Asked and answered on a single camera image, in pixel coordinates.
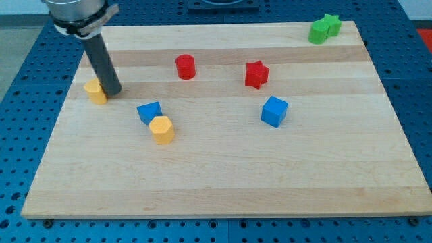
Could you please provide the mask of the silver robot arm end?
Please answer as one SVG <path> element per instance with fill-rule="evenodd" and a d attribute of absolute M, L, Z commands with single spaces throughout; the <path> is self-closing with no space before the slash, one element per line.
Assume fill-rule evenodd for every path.
<path fill-rule="evenodd" d="M 86 40 L 100 34 L 102 27 L 119 12 L 108 0 L 44 0 L 58 32 Z"/>

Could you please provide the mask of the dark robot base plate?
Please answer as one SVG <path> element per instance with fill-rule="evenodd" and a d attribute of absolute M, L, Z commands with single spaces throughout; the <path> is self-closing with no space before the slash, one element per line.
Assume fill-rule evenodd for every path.
<path fill-rule="evenodd" d="M 259 10 L 260 0 L 187 0 L 188 11 Z"/>

